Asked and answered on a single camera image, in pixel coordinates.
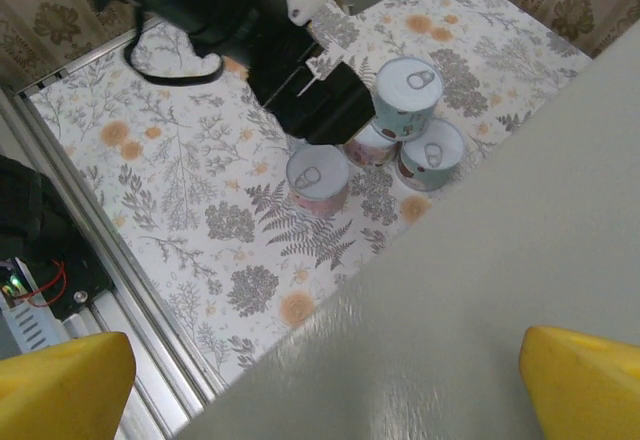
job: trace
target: robotic arm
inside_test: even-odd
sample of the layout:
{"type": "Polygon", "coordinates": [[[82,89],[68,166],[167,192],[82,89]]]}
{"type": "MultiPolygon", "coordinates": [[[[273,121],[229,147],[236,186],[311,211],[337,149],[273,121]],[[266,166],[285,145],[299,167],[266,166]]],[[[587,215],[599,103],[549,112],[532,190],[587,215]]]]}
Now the robotic arm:
{"type": "MultiPolygon", "coordinates": [[[[94,1],[100,9],[110,0],[94,1]]],[[[374,115],[369,91],[347,65],[339,64],[324,81],[306,66],[322,52],[306,26],[328,0],[123,1],[185,31],[198,56],[215,53],[245,65],[257,100],[289,135],[342,144],[374,115]]],[[[348,14],[378,1],[336,0],[348,14]]]]}

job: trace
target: pink can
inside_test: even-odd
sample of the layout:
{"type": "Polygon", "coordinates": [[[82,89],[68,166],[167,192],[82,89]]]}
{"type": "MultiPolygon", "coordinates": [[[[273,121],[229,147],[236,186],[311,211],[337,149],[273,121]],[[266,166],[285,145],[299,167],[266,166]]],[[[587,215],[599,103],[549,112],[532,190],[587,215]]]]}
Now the pink can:
{"type": "Polygon", "coordinates": [[[349,162],[331,145],[306,145],[287,163],[290,197],[301,210],[317,217],[338,213],[349,194],[349,162]]]}
{"type": "Polygon", "coordinates": [[[380,135],[372,124],[367,125],[344,146],[347,158],[359,167],[382,167],[398,152],[398,142],[380,135]]]}

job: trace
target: yellow plastic piece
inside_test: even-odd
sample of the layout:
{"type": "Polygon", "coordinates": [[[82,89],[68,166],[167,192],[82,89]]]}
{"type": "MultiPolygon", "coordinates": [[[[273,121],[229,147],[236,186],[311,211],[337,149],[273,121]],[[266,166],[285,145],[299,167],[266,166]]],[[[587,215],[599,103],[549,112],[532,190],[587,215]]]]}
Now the yellow plastic piece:
{"type": "Polygon", "coordinates": [[[520,373],[548,440],[640,439],[639,347],[532,327],[520,373]]]}
{"type": "Polygon", "coordinates": [[[0,439],[112,440],[135,370],[111,332],[0,362],[0,439]]]}

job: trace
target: white table surface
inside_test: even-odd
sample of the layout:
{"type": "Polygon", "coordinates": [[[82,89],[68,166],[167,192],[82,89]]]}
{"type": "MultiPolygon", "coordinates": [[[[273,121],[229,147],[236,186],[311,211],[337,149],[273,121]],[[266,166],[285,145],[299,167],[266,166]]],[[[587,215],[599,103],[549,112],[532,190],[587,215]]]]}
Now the white table surface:
{"type": "MultiPolygon", "coordinates": [[[[590,60],[505,0],[387,0],[314,20],[328,48],[372,85],[398,55],[430,59],[446,80],[437,116],[465,135],[454,183],[568,85],[590,60]]],[[[138,62],[162,74],[215,66],[161,25],[138,62]]],[[[161,297],[227,384],[446,197],[417,194],[392,168],[353,167],[334,218],[312,222],[287,200],[288,151],[237,65],[215,85],[161,89],[117,51],[33,97],[161,297]],[[306,228],[304,241],[287,233],[306,228]],[[318,229],[330,242],[318,241],[318,229]]]]}

